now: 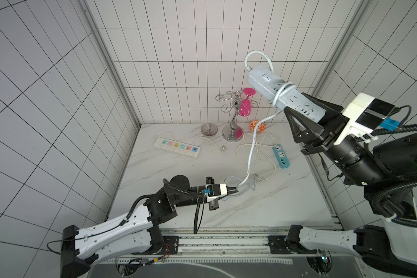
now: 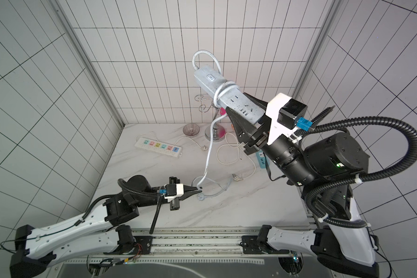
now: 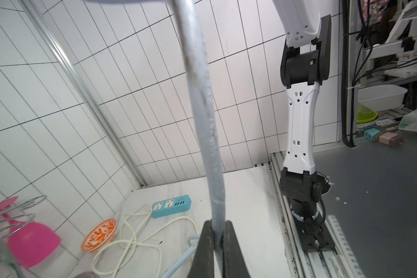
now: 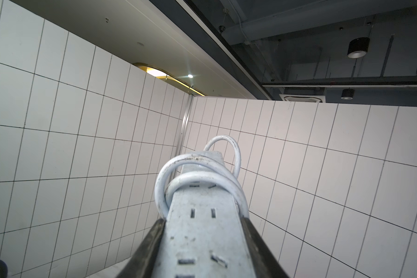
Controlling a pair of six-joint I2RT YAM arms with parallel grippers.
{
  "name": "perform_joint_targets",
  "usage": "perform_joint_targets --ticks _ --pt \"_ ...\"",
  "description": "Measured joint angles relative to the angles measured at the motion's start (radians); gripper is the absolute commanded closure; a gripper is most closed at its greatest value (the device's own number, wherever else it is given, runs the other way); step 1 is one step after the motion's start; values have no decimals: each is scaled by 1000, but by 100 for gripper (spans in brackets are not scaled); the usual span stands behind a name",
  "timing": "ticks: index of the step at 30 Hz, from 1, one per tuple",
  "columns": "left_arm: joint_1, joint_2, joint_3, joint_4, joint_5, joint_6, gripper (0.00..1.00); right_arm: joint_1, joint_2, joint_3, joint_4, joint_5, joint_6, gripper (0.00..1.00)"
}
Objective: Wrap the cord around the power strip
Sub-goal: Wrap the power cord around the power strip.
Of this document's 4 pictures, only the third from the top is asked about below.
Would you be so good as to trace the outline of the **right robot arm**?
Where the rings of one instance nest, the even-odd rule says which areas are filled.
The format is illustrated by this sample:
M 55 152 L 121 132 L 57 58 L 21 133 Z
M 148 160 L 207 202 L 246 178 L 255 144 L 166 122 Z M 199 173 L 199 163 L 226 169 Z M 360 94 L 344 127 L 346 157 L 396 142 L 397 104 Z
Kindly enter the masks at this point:
M 331 17 L 312 1 L 274 1 L 286 32 L 280 78 L 288 97 L 288 142 L 279 189 L 290 201 L 290 214 L 303 251 L 332 250 L 322 196 L 331 181 L 316 171 L 313 124 L 320 86 L 329 78 Z

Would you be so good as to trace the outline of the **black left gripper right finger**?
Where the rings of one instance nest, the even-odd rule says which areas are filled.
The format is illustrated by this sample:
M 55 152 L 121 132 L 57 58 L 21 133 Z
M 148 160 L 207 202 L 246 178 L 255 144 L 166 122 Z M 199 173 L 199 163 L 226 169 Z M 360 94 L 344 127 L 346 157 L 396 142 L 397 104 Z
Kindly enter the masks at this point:
M 222 238 L 222 277 L 250 278 L 233 223 L 226 221 Z

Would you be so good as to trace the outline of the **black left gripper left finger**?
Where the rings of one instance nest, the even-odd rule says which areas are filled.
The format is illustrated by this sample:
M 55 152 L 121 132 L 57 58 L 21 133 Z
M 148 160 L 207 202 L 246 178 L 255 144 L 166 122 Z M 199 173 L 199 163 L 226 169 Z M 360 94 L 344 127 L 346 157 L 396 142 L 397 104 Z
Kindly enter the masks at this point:
M 187 278 L 214 278 L 214 232 L 211 220 L 203 225 Z

